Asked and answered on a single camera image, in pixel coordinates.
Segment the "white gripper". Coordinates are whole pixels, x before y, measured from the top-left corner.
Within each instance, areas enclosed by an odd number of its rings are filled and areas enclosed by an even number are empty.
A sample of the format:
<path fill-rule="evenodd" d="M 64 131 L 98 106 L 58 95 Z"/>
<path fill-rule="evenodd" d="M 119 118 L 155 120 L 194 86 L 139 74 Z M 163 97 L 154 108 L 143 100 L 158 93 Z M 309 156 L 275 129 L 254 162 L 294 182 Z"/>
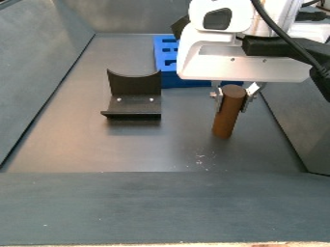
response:
<path fill-rule="evenodd" d="M 310 65 L 273 55 L 265 45 L 257 55 L 247 53 L 243 43 L 250 38 L 273 41 L 275 31 L 259 15 L 254 2 L 259 2 L 275 24 L 289 30 L 302 0 L 193 0 L 189 23 L 185 25 L 177 57 L 177 73 L 183 79 L 247 82 L 302 82 L 309 78 Z M 219 112 L 223 91 L 221 81 L 211 82 L 210 97 Z M 262 87 L 251 83 L 241 112 L 254 100 Z"/>

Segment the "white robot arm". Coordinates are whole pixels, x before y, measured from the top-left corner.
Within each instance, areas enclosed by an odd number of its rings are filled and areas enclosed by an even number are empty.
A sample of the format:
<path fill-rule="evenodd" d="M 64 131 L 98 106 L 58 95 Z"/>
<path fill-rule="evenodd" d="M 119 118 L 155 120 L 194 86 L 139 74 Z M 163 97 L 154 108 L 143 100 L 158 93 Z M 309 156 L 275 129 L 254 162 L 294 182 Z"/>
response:
<path fill-rule="evenodd" d="M 183 79 L 263 82 L 312 79 L 330 101 L 329 23 L 301 23 L 304 0 L 193 0 L 173 26 Z"/>

